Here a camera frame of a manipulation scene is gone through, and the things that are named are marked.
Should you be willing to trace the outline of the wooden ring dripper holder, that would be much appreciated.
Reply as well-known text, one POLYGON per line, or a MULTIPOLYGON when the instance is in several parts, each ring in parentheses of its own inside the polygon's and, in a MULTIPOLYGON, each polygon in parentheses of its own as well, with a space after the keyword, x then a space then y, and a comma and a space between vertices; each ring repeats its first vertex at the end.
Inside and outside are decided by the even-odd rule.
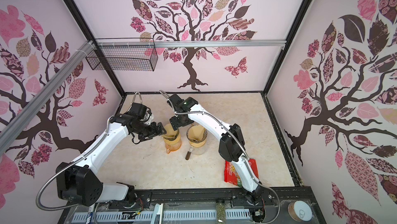
POLYGON ((192 147, 199 148, 199 147, 203 147, 203 146, 206 144, 206 140, 201 141, 201 142, 189 141, 189 143, 190 143, 190 145, 191 145, 192 147))

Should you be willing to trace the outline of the green glass dripper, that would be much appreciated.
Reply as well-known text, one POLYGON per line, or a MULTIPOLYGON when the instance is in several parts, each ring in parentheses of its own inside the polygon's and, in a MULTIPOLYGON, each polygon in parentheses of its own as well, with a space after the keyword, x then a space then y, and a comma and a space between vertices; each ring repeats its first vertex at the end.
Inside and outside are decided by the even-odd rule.
POLYGON ((180 131, 179 130, 171 130, 170 132, 167 132, 165 135, 163 135, 163 139, 167 141, 175 141, 180 138, 180 131))

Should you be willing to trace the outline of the orange glass pitcher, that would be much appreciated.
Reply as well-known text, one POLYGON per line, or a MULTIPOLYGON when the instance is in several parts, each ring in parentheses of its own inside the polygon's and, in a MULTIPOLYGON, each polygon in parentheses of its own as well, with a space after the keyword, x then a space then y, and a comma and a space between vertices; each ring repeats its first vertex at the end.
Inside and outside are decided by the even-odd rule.
POLYGON ((175 141, 171 142, 169 140, 165 140, 164 143, 165 143, 165 148, 166 148, 167 154, 177 151, 182 145, 182 142, 180 140, 177 142, 175 142, 175 141))

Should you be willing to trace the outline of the clear glass server jug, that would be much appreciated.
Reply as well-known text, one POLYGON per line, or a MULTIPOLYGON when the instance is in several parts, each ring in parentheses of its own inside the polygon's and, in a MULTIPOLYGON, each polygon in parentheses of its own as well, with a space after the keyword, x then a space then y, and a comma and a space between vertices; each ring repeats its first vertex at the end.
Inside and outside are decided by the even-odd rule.
POLYGON ((201 156, 203 155, 205 152, 207 151, 207 148, 205 146, 202 147, 194 147, 191 146, 189 147, 187 154, 185 156, 185 160, 189 160, 191 155, 195 155, 195 156, 201 156))

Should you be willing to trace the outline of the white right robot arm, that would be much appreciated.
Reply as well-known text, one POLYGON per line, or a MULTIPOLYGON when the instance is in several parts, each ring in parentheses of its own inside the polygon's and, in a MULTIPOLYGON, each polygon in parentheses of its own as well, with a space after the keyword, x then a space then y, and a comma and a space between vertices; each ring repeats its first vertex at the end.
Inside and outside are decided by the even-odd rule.
POLYGON ((236 169, 246 192, 247 201, 256 203, 264 188, 249 165, 249 156, 240 126, 219 120, 191 97, 182 99, 177 94, 165 97, 175 114, 170 118, 172 128, 178 129, 196 122, 211 133, 219 141, 220 156, 236 169))

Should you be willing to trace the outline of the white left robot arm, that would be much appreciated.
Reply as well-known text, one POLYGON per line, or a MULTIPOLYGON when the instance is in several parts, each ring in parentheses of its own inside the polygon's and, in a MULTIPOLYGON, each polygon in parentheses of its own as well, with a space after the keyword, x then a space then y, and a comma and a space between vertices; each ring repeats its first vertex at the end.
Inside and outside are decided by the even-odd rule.
POLYGON ((57 194, 73 204, 91 206, 95 203, 121 201, 134 204, 134 187, 125 183, 103 183, 97 173, 107 157, 127 136, 139 142, 165 133, 162 123, 153 121, 149 107, 133 103, 125 113, 108 118, 103 134, 71 163, 61 163, 56 173, 57 194))

